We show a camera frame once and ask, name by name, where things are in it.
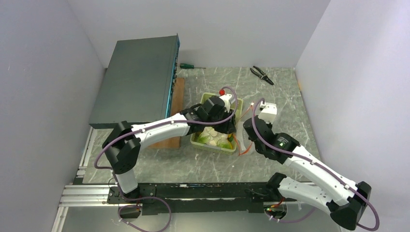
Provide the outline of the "clear zip bag orange zipper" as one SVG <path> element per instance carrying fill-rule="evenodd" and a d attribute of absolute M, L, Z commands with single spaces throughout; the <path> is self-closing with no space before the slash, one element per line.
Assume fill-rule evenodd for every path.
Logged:
<path fill-rule="evenodd" d="M 255 148 L 254 143 L 248 139 L 248 135 L 246 131 L 244 130 L 243 124 L 247 119 L 251 118 L 252 123 L 255 126 L 254 118 L 258 117 L 259 112 L 260 112 L 259 105 L 252 102 L 251 106 L 245 111 L 245 113 L 243 113 L 240 116 L 239 121 L 235 122 L 235 126 L 236 126 L 236 138 L 235 139 L 239 141 L 239 146 L 241 148 L 246 148 L 245 151 L 240 152 L 240 155 L 246 154 L 251 148 Z M 277 160 L 281 156 L 281 153 L 277 151 L 278 149 L 286 150 L 287 148 L 292 146 L 292 138 L 289 137 L 289 135 L 285 133 L 274 133 L 274 139 L 270 142 L 266 142 L 259 135 L 257 130 L 255 132 L 257 136 L 261 139 L 261 141 L 265 143 L 267 147 L 269 147 L 269 149 L 266 151 L 257 151 L 258 153 L 263 154 L 266 158 Z"/>

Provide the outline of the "light green perforated basket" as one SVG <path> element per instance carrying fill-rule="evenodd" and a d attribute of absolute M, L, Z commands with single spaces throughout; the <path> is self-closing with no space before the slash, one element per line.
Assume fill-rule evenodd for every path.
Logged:
<path fill-rule="evenodd" d="M 218 96 L 218 94 L 205 92 L 205 93 L 202 94 L 200 103 L 204 103 L 211 96 Z M 243 99 L 238 98 L 237 99 L 237 104 L 238 104 L 237 111 L 235 113 L 235 121 L 236 122 L 239 121 L 239 118 L 242 115 Z M 200 132 L 190 135 L 191 145 L 195 148 L 198 148 L 198 149 L 209 150 L 211 152 L 220 152 L 220 153 L 223 153 L 223 154 L 232 155 L 236 151 L 236 149 L 238 148 L 238 144 L 235 142 L 235 140 L 233 138 L 233 135 L 232 136 L 226 136 L 226 137 L 230 137 L 231 140 L 227 140 L 226 142 L 216 142 L 216 145 L 208 145 L 208 144 L 201 143 L 201 142 L 205 142 L 205 139 L 200 139 L 199 137 L 200 137 Z"/>

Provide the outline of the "black handled pliers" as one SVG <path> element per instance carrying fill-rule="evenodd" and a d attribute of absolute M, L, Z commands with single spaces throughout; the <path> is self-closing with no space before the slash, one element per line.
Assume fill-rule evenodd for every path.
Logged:
<path fill-rule="evenodd" d="M 264 80 L 266 81 L 268 84 L 270 85 L 274 85 L 274 82 L 268 77 L 268 75 L 262 71 L 261 68 L 259 68 L 258 66 L 252 66 L 250 69 L 252 74 L 254 74 L 255 76 L 257 76 L 260 80 Z"/>

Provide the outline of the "white cauliflower with leaves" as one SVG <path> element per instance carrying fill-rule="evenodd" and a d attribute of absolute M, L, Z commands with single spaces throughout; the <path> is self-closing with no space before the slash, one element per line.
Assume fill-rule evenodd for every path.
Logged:
<path fill-rule="evenodd" d="M 196 142 L 226 149 L 233 148 L 232 143 L 229 141 L 228 135 L 217 132 L 212 127 L 205 127 L 204 130 L 197 136 Z"/>

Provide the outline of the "wooden board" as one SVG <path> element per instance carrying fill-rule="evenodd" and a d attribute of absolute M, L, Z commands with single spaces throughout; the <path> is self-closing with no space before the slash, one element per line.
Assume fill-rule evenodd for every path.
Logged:
<path fill-rule="evenodd" d="M 185 79 L 182 77 L 176 78 L 175 88 L 173 92 L 171 113 L 176 114 L 183 109 Z M 172 137 L 161 142 L 150 145 L 152 149 L 173 149 L 180 148 L 181 137 Z"/>

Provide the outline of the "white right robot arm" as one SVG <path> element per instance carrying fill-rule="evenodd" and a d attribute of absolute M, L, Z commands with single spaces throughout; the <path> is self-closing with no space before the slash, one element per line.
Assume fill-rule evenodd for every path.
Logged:
<path fill-rule="evenodd" d="M 354 231 L 368 206 L 372 191 L 365 182 L 354 182 L 330 169 L 286 133 L 273 133 L 264 120 L 247 119 L 243 124 L 255 149 L 265 158 L 297 170 L 313 185 L 274 173 L 266 183 L 269 199 L 291 198 L 324 211 L 340 227 Z"/>

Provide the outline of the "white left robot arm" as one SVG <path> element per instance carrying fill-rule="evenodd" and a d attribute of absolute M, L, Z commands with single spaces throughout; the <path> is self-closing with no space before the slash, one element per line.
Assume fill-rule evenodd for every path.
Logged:
<path fill-rule="evenodd" d="M 212 127 L 223 134 L 236 131 L 234 115 L 237 97 L 232 94 L 211 96 L 159 121 L 131 125 L 127 121 L 117 124 L 103 145 L 103 153 L 110 162 L 110 170 L 119 184 L 120 197 L 127 203 L 138 199 L 139 189 L 133 168 L 139 152 L 148 146 L 173 137 L 183 137 Z"/>

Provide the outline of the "green handled screwdriver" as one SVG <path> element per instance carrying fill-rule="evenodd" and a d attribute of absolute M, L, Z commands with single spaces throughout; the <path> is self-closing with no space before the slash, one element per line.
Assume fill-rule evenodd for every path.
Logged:
<path fill-rule="evenodd" d="M 181 69 L 203 69 L 203 67 L 198 67 L 192 64 L 180 63 L 179 67 Z"/>

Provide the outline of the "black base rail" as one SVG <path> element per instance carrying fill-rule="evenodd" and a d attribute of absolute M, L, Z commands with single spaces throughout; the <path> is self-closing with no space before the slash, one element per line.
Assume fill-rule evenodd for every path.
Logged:
<path fill-rule="evenodd" d="M 202 213 L 247 211 L 262 213 L 283 198 L 270 193 L 265 182 L 236 183 L 140 183 L 122 198 L 118 187 L 110 186 L 108 204 L 140 206 L 142 215 L 160 213 Z"/>

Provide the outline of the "dark grey metal box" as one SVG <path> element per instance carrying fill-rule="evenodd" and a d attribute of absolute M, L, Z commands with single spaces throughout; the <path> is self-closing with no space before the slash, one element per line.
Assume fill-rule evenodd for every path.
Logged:
<path fill-rule="evenodd" d="M 89 125 L 112 129 L 169 117 L 179 48 L 178 35 L 117 41 Z"/>

